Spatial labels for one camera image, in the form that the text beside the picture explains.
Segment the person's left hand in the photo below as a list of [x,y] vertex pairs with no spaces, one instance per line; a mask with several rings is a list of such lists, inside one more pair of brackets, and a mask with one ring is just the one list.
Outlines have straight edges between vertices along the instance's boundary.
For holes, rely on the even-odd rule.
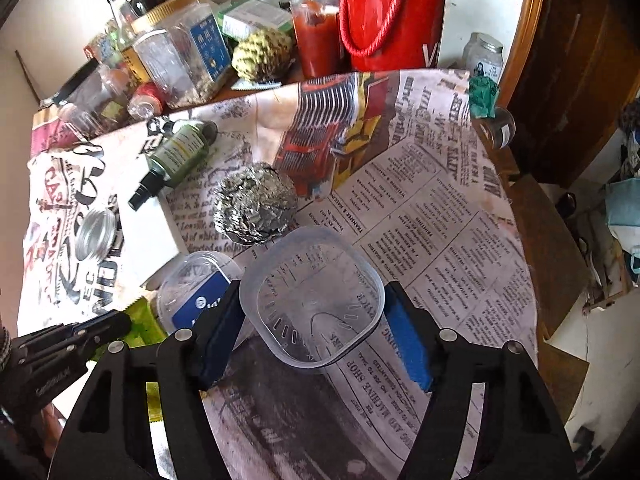
[[62,422],[65,422],[65,417],[53,403],[47,404],[30,418],[36,449],[47,458],[52,458],[58,447],[63,432]]

